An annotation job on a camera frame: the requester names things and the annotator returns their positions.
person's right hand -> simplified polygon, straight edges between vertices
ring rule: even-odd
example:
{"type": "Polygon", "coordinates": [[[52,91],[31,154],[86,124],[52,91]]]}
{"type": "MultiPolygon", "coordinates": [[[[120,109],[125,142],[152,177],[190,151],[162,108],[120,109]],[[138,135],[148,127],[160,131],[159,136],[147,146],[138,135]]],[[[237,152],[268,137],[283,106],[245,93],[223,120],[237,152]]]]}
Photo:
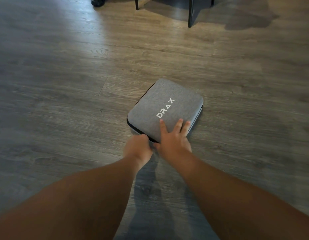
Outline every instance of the person's right hand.
{"type": "Polygon", "coordinates": [[[164,121],[160,120],[161,143],[155,143],[154,146],[160,155],[170,162],[184,152],[191,152],[191,145],[187,139],[188,130],[191,122],[187,121],[182,127],[183,119],[180,119],[173,129],[173,132],[168,133],[164,121]]]}

hand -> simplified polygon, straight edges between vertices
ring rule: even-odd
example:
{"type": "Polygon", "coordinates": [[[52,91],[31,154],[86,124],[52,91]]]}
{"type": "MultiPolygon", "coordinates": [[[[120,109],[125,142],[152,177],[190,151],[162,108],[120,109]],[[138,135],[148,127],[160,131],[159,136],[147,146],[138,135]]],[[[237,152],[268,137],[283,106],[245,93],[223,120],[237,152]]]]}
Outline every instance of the hand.
{"type": "Polygon", "coordinates": [[[168,133],[164,121],[160,120],[161,131],[161,144],[155,143],[154,146],[160,153],[160,155],[170,162],[174,158],[183,152],[191,152],[191,145],[187,139],[187,134],[191,125],[190,121],[187,121],[182,127],[183,119],[180,119],[173,129],[173,132],[168,133]]]}
{"type": "Polygon", "coordinates": [[[124,146],[123,156],[136,158],[140,161],[140,166],[143,167],[152,156],[147,135],[132,136],[124,146]]]}

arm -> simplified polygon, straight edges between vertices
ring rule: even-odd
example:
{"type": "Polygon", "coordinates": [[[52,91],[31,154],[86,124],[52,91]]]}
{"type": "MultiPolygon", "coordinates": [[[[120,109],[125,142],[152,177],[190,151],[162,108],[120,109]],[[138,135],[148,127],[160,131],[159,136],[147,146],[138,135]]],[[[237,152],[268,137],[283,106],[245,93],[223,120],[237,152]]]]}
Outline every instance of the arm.
{"type": "Polygon", "coordinates": [[[112,239],[137,172],[151,155],[133,136],[124,158],[57,181],[0,217],[0,239],[112,239]]]}
{"type": "Polygon", "coordinates": [[[160,121],[159,153],[181,174],[220,239],[309,239],[309,216],[274,195],[212,167],[191,153],[190,122],[172,133],[160,121]]]}

forearm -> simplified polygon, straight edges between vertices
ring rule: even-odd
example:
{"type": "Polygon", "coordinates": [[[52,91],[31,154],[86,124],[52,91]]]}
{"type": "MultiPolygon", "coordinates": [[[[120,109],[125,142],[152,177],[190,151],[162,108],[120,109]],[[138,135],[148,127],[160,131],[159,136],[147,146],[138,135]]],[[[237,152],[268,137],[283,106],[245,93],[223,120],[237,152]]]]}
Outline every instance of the forearm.
{"type": "Polygon", "coordinates": [[[140,167],[126,157],[49,185],[0,217],[0,239],[112,239],[140,167]]]}
{"type": "Polygon", "coordinates": [[[309,217],[260,188],[183,152],[169,161],[221,239],[308,239],[309,217]]]}

drax logo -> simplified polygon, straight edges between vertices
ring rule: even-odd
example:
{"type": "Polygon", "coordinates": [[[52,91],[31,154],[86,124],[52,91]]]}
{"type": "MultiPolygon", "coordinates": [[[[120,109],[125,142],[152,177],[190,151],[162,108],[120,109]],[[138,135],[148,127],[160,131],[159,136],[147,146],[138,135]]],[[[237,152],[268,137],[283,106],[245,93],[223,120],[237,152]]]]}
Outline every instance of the drax logo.
{"type": "MultiPolygon", "coordinates": [[[[170,98],[170,100],[169,100],[168,102],[171,102],[171,104],[172,104],[173,101],[174,101],[174,100],[172,100],[172,98],[170,98]]],[[[166,112],[166,111],[170,108],[171,104],[166,104],[166,108],[167,108],[167,109],[164,109],[164,108],[161,109],[161,110],[160,110],[161,113],[158,113],[158,114],[157,114],[157,117],[159,117],[159,118],[161,119],[162,116],[163,116],[163,114],[164,114],[164,112],[166,112]]]]}

